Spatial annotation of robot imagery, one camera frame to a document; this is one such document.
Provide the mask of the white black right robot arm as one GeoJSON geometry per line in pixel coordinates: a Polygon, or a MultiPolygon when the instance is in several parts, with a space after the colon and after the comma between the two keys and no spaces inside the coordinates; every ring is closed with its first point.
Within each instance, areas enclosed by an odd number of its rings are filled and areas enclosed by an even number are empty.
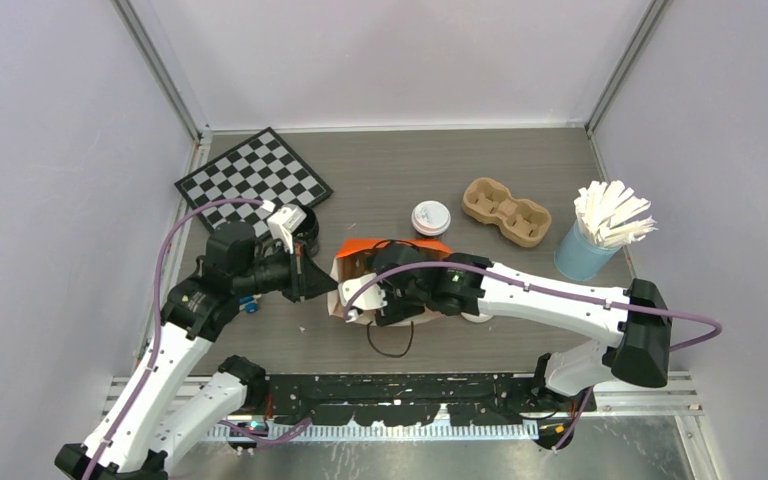
{"type": "Polygon", "coordinates": [[[531,397],[556,410],[587,387],[617,379],[661,388],[668,381],[672,320],[658,287],[635,279],[626,289],[590,288],[526,274],[489,258],[451,253],[441,259],[389,242],[366,262],[389,298],[414,313],[511,317],[569,330],[588,342],[540,357],[531,397]]]}

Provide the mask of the dark translucent coffee cup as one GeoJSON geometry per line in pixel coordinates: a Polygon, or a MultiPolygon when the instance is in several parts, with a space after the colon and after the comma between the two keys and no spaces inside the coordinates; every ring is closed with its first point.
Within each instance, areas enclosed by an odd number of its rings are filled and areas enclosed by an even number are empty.
{"type": "Polygon", "coordinates": [[[417,232],[417,238],[424,239],[424,240],[441,240],[443,238],[443,234],[436,234],[431,235],[424,232],[417,232]]]}

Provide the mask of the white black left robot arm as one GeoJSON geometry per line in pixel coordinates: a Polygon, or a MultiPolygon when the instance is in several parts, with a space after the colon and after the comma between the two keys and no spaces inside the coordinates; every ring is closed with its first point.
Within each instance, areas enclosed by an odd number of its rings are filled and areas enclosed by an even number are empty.
{"type": "Polygon", "coordinates": [[[337,283],[312,257],[318,226],[260,243],[243,222],[221,225],[197,267],[173,287],[160,327],[114,407],[81,443],[65,444],[55,466],[71,479],[165,479],[183,455],[232,412],[258,412],[269,396],[265,370],[232,355],[204,390],[167,412],[192,368],[240,312],[245,297],[278,291],[292,302],[337,283]]]}

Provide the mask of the white plastic cup lid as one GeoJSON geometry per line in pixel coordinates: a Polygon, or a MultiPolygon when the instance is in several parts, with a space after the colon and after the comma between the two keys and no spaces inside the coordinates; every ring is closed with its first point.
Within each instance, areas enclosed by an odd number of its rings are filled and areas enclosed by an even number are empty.
{"type": "Polygon", "coordinates": [[[422,201],[411,212],[411,224],[416,232],[444,234],[451,225],[451,213],[441,202],[422,201]]]}

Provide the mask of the orange paper bag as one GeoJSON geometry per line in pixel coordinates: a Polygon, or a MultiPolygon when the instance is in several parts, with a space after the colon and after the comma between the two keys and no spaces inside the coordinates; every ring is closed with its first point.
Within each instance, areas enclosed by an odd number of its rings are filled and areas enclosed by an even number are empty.
{"type": "MultiPolygon", "coordinates": [[[[424,240],[424,239],[395,240],[395,239],[374,239],[374,238],[349,239],[342,245],[342,247],[336,254],[332,264],[331,276],[338,282],[338,288],[340,286],[340,283],[345,280],[357,278],[369,273],[374,273],[370,268],[370,259],[372,257],[372,246],[378,241],[439,241],[439,240],[424,240]]],[[[451,248],[449,248],[447,245],[445,246],[447,247],[447,256],[442,260],[447,259],[447,257],[449,257],[453,253],[453,250],[451,248]]],[[[328,294],[328,300],[327,300],[328,311],[331,316],[345,322],[343,317],[343,307],[340,305],[339,294],[337,293],[337,291],[338,289],[328,294]]],[[[375,325],[375,320],[373,322],[370,322],[369,324],[360,323],[360,322],[346,323],[346,324],[363,327],[365,329],[366,341],[369,347],[376,354],[385,358],[392,358],[392,359],[402,358],[410,352],[413,346],[414,338],[415,338],[415,328],[417,325],[419,325],[418,323],[411,322],[409,324],[402,324],[402,325],[396,324],[396,325],[379,327],[375,325]],[[409,329],[408,341],[405,348],[402,351],[398,353],[388,352],[386,350],[379,348],[377,345],[375,345],[373,341],[373,336],[372,336],[372,330],[374,328],[395,328],[395,327],[407,327],[409,329]]]]}

